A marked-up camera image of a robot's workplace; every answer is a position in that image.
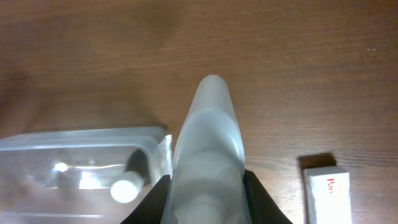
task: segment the clear plastic container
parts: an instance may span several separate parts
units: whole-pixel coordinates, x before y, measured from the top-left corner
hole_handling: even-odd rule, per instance
[[[163,128],[21,134],[0,140],[0,223],[119,223],[165,174],[171,136]],[[130,203],[109,188],[131,154],[147,156],[149,178]]]

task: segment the frosted plastic bottle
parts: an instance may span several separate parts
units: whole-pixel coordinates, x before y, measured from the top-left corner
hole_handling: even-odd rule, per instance
[[[225,81],[204,78],[175,148],[163,224],[250,223],[244,149]]]

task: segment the white bottle cap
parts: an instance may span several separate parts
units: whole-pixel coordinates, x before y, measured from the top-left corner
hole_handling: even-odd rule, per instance
[[[111,195],[119,203],[129,203],[138,196],[143,186],[144,179],[141,175],[134,171],[128,171],[123,173],[113,184]]]

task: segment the wood grain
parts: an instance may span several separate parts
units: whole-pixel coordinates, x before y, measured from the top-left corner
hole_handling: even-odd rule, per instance
[[[253,170],[304,222],[300,156],[351,172],[355,223],[397,223],[398,3],[0,2],[0,135],[166,125],[228,83]]]

